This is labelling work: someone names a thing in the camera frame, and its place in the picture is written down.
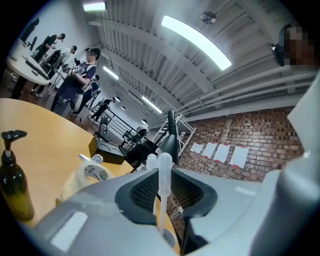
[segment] ceiling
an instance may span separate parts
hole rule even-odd
[[[201,21],[204,11],[216,14],[214,24]],[[164,15],[201,32],[232,65],[220,70],[197,46],[162,27]],[[119,76],[114,88],[156,123],[171,109],[190,117],[303,94],[316,75],[274,60],[270,43],[294,19],[273,0],[107,0],[106,11],[86,13],[86,20],[97,27],[101,54]]]

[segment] wooden table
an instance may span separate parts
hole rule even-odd
[[[28,133],[13,142],[11,149],[27,177],[35,210],[27,225],[34,227],[55,207],[55,199],[66,180],[82,163],[78,155],[90,156],[88,145],[93,136],[43,107],[17,99],[0,98],[0,118],[0,132],[22,130]],[[0,141],[1,154],[4,149],[4,143]],[[116,177],[133,169],[126,161],[121,165],[105,162],[103,165]],[[165,228],[176,236],[168,215]],[[180,253],[178,241],[174,250]]]

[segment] white table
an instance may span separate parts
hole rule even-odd
[[[31,51],[23,46],[23,42],[18,39],[13,45],[9,55],[6,58],[7,65],[18,75],[20,78],[12,91],[11,98],[18,99],[25,86],[27,80],[39,85],[47,85],[50,80],[45,79],[40,74],[35,75],[32,68],[26,63],[26,59],[31,62],[35,67],[40,69],[44,74],[46,73],[42,67],[30,56]]]

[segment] pump dispenser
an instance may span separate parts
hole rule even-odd
[[[27,178],[17,164],[11,143],[27,136],[22,130],[11,130],[1,133],[5,150],[2,153],[0,167],[0,189],[14,217],[19,221],[29,221],[35,211],[31,202]]]

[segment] pump bottle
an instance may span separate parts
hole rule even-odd
[[[11,130],[1,133],[5,150],[2,153],[0,167],[0,189],[13,216],[19,221],[29,221],[35,211],[31,202],[27,178],[17,164],[11,143],[27,136],[22,130]]]

